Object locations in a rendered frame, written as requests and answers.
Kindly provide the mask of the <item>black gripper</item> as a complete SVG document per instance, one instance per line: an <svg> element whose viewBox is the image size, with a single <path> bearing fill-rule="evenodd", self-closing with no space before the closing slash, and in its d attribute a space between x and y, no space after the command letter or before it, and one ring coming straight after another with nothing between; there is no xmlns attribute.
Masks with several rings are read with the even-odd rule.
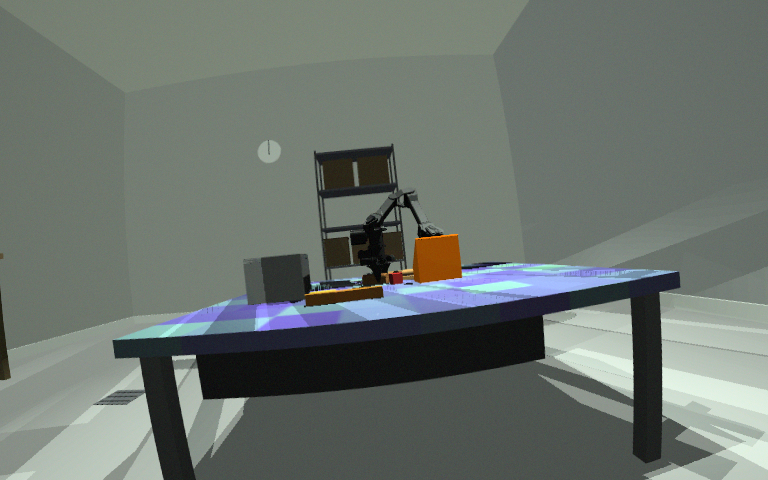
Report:
<svg viewBox="0 0 768 480"><path fill-rule="evenodd" d="M387 273L391 264L388 262L396 261L394 255L385 255L384 247L386 247L384 242L371 243L368 246L368 249L371 250L371 256L360 260L360 266L369 265L367 267L372 270L377 282L381 280L381 273Z"/></svg>

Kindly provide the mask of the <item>brown cylinder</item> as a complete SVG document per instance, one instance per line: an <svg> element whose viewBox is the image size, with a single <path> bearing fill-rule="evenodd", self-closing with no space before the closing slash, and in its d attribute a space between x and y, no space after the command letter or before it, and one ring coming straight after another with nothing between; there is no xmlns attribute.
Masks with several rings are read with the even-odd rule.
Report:
<svg viewBox="0 0 768 480"><path fill-rule="evenodd" d="M389 274L388 273L381 273L381 280L380 282L377 282L374 274L369 275L363 275L362 276L362 283L358 284L343 284L343 285L330 285L331 287L340 287L340 286L356 286L356 285L372 285L372 284L387 284L389 282Z"/></svg>

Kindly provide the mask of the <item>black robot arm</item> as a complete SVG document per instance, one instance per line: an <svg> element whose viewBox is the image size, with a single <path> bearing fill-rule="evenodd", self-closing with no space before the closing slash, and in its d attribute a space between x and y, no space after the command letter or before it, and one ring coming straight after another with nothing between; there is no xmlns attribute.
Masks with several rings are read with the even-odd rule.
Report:
<svg viewBox="0 0 768 480"><path fill-rule="evenodd" d="M404 194L404 202L397 202L397 198ZM366 244L367 238L369 243L383 242L383 233L387 228L383 226L383 222L388 214L394 207L410 208L418 224L418 237L434 237L443 236L444 230L436 227L432 222L428 221L422 207L418 202L417 190L413 187L402 188L396 193L390 194L382 206L376 213L372 213L367 217L363 223L363 229L350 230L350 239L352 245ZM369 258L371 256L371 250L358 251L358 259Z"/></svg>

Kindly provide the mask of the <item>yellow bar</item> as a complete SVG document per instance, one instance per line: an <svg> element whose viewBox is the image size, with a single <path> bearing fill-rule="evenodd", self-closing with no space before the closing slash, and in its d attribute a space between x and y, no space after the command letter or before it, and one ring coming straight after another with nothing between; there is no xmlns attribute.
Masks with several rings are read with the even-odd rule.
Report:
<svg viewBox="0 0 768 480"><path fill-rule="evenodd" d="M373 286L349 290L334 290L305 294L306 306L331 304L360 299L383 298L383 286Z"/></svg>

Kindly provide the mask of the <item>grey metal cabinet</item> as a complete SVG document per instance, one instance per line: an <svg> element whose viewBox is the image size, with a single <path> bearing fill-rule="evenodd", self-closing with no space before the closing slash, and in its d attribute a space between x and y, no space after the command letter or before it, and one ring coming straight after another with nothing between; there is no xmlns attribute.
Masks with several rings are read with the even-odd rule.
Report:
<svg viewBox="0 0 768 480"><path fill-rule="evenodd" d="M308 254L243 259L248 305L305 300L312 290Z"/></svg>

